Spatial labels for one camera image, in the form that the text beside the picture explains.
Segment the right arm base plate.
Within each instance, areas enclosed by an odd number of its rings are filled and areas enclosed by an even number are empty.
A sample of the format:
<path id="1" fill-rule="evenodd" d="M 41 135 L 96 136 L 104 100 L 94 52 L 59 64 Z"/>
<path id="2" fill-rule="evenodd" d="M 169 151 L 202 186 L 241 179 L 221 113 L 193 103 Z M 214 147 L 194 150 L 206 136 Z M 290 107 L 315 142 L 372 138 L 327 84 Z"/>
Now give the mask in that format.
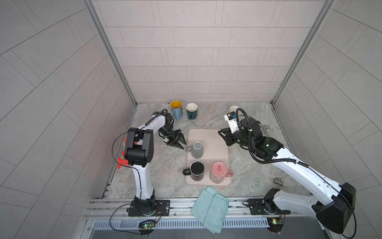
<path id="1" fill-rule="evenodd" d="M 290 215 L 290 210 L 280 210 L 273 201 L 265 199 L 247 199 L 243 205 L 250 209 L 251 215 Z"/>

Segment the grey mug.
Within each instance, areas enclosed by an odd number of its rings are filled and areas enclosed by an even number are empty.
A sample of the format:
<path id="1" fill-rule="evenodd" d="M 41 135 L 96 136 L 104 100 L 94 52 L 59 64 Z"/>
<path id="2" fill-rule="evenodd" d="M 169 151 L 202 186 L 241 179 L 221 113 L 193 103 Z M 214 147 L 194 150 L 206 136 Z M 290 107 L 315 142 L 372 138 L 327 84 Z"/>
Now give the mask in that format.
<path id="1" fill-rule="evenodd" d="M 203 144 L 196 141 L 191 146 L 187 147 L 186 152 L 189 152 L 193 158 L 200 159 L 204 155 Z"/>

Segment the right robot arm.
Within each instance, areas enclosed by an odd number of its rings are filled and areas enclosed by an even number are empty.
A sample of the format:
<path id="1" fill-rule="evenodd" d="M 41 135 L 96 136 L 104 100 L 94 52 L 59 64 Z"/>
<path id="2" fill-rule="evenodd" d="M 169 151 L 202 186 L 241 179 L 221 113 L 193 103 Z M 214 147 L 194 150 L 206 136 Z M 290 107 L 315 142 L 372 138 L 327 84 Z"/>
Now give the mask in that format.
<path id="1" fill-rule="evenodd" d="M 224 115 L 229 127 L 218 131 L 227 146 L 238 144 L 260 164 L 272 164 L 286 172 L 310 195 L 290 194 L 272 188 L 260 203 L 248 203 L 262 214 L 284 216 L 296 212 L 317 219 L 328 230 L 343 234 L 355 218 L 356 189 L 349 183 L 339 184 L 298 159 L 282 143 L 264 136 L 261 123 L 247 116 L 242 108 Z"/>

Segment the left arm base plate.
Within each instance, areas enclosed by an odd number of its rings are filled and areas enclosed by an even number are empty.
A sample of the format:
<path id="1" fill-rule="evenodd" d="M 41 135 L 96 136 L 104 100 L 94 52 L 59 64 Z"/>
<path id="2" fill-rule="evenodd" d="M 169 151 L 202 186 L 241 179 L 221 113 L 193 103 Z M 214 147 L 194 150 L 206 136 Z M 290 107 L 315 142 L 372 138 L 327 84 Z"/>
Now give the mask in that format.
<path id="1" fill-rule="evenodd" d="M 161 213 L 168 216 L 170 210 L 170 200 L 140 200 L 134 199 L 130 207 L 126 209 L 129 217 L 153 217 Z"/>

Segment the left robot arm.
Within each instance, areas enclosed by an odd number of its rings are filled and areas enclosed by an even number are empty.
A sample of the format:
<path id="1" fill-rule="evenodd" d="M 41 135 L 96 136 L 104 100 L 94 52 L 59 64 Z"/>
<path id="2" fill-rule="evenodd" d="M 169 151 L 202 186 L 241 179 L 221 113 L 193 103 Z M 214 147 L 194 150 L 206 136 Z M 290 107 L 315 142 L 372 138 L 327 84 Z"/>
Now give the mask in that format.
<path id="1" fill-rule="evenodd" d="M 140 127 L 131 127 L 117 138 L 123 140 L 121 156 L 112 155 L 119 167 L 131 168 L 136 183 L 136 194 L 127 209 L 129 217 L 152 216 L 157 205 L 155 190 L 150 175 L 150 162 L 154 156 L 154 134 L 158 133 L 167 146 L 184 149 L 187 144 L 180 129 L 173 130 L 174 119 L 167 109 L 154 112 L 151 118 Z"/>

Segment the light blue butterfly mug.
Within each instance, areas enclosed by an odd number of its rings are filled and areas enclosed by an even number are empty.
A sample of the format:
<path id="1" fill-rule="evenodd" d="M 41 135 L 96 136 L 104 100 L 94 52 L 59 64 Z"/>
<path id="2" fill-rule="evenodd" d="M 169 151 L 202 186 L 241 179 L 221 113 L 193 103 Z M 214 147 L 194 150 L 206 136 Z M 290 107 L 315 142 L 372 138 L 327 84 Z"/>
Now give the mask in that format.
<path id="1" fill-rule="evenodd" d="M 172 115 L 174 119 L 180 120 L 183 117 L 183 108 L 182 103 L 180 101 L 173 101 L 170 104 L 170 107 L 172 109 Z"/>

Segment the light green mug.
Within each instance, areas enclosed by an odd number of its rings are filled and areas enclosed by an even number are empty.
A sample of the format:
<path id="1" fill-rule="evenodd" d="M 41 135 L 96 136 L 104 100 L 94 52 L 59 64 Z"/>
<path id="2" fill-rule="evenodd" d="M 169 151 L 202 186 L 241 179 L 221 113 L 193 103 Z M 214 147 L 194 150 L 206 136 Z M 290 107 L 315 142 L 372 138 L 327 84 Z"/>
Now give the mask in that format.
<path id="1" fill-rule="evenodd" d="M 232 114 L 236 114 L 236 111 L 237 111 L 238 108 L 239 108 L 239 106 L 233 105 L 233 106 L 231 106 L 229 108 L 229 112 L 232 113 Z"/>

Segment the dark green mug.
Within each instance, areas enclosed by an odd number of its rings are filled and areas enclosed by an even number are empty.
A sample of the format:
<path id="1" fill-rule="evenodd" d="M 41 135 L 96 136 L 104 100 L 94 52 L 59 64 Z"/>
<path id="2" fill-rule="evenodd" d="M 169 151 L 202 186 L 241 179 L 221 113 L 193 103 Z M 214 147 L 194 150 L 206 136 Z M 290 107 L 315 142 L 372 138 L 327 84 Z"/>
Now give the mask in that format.
<path id="1" fill-rule="evenodd" d="M 195 103 L 189 103 L 186 106 L 187 116 L 189 120 L 194 120 L 198 116 L 198 105 Z"/>

